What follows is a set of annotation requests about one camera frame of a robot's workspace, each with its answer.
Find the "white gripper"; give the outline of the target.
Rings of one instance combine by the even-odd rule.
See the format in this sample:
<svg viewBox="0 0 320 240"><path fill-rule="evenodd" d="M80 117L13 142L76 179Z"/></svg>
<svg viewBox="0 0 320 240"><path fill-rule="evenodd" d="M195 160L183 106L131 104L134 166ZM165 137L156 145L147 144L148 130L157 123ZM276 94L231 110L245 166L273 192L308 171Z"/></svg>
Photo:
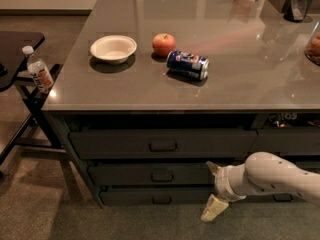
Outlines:
<svg viewBox="0 0 320 240"><path fill-rule="evenodd" d="M214 186L219 197L211 194L201 215L202 221L210 222L229 207L228 202L236 202L246 198L246 195L240 195L235 191L235 186L242 184L244 166L220 167L211 161L207 161L206 165L214 176Z"/></svg>

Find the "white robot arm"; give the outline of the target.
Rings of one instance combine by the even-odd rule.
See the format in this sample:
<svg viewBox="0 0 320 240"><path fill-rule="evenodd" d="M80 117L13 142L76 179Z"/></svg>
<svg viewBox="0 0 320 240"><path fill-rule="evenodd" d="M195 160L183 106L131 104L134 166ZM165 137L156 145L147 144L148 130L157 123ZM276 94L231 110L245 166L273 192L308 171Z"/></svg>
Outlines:
<svg viewBox="0 0 320 240"><path fill-rule="evenodd" d="M255 152L244 163L221 167L206 162L214 176L216 193L211 194L201 220L209 222L247 196L290 194L320 205L320 175L268 152Z"/></svg>

